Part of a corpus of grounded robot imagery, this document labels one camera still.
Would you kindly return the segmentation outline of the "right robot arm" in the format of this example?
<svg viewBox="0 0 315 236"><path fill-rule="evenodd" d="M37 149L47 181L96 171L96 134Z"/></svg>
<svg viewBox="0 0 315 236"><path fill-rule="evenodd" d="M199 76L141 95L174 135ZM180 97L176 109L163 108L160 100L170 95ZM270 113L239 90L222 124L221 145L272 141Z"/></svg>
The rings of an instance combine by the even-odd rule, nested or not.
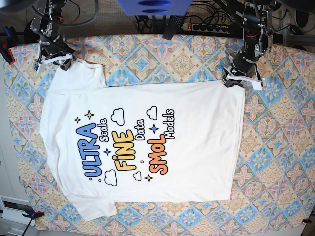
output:
<svg viewBox="0 0 315 236"><path fill-rule="evenodd" d="M76 60L74 50L59 33L59 26L64 22L62 8L66 3L65 0L40 0L35 6L38 15L32 20L30 29L39 36L37 59L32 64L37 73L44 72L45 66L51 63L67 71Z"/></svg>

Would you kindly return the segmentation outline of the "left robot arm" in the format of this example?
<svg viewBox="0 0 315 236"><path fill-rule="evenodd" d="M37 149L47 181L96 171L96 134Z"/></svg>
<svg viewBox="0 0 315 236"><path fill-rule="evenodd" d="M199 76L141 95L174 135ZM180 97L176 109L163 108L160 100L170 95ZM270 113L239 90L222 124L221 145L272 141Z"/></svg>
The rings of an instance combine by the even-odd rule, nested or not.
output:
<svg viewBox="0 0 315 236"><path fill-rule="evenodd" d="M242 81L252 84L254 90L263 90L266 85L257 63L273 43L272 6L274 0L224 0L227 11L243 30L243 46L230 57L230 64L224 68L222 79L226 87L241 86Z"/></svg>

